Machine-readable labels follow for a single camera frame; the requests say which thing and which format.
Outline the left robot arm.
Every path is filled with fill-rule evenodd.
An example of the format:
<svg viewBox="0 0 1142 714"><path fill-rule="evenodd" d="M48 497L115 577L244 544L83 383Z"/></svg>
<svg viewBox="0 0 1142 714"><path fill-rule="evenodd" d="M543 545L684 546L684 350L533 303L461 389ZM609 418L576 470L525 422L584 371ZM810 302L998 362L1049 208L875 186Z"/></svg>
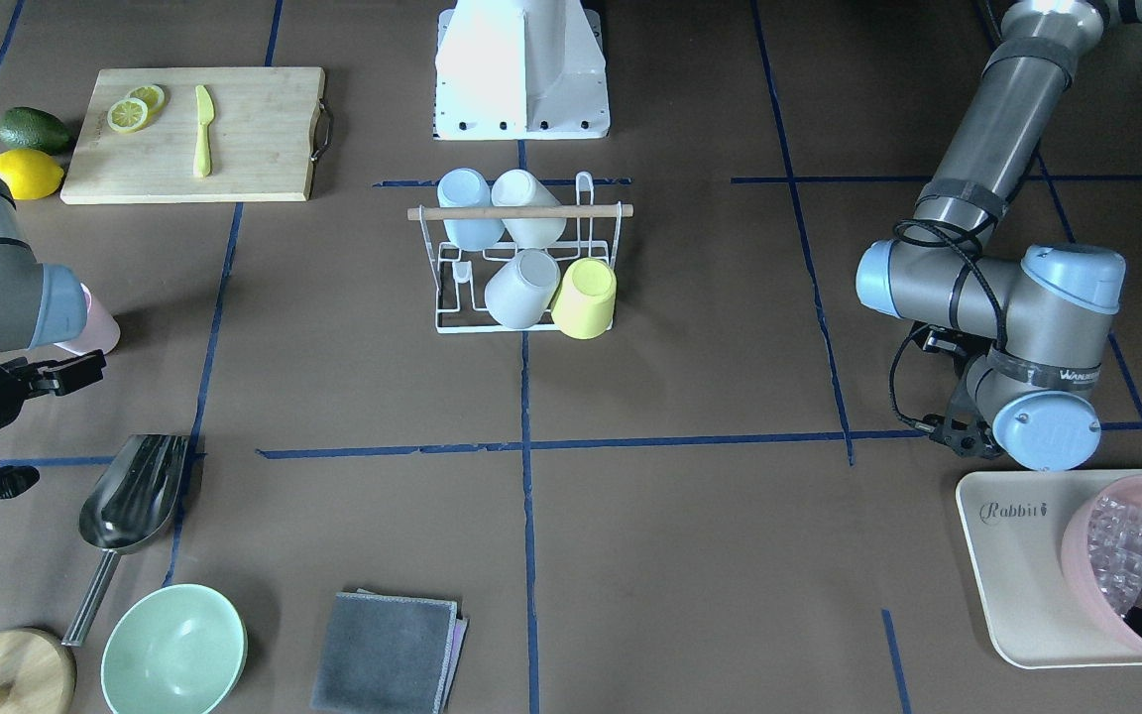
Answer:
<svg viewBox="0 0 1142 714"><path fill-rule="evenodd" d="M1127 263L1088 244L1034 244L1016 260L987 244L1084 55L1107 29L1136 23L1142 1L1011 5L912 215L862 252L859 300L910 320L907 343L951 356L958 376L942 414L898 419L957 455L1062 471L1096 452L1089 398Z"/></svg>

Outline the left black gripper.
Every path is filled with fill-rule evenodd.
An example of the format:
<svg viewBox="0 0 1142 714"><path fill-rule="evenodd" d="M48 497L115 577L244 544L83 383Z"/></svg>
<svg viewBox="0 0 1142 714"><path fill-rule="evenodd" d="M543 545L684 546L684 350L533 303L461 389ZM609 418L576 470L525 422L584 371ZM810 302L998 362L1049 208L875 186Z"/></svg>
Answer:
<svg viewBox="0 0 1142 714"><path fill-rule="evenodd" d="M960 457L997 458L1003 448L997 444L992 425L980 414L967 386L967 375L979 356L984 356L992 340L943 326L924 324L917 338L920 351L951 356L958 383L941 415L923 417L932 441L951 448Z"/></svg>

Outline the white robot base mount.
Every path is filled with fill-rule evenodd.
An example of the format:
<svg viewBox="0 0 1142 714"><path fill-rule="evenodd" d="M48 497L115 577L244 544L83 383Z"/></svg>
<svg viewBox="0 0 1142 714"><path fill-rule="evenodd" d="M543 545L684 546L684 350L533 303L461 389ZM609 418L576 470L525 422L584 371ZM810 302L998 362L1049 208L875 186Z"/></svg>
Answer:
<svg viewBox="0 0 1142 714"><path fill-rule="evenodd" d="M586 1L458 1L439 14L439 141L597 141L611 131L606 45Z"/></svg>

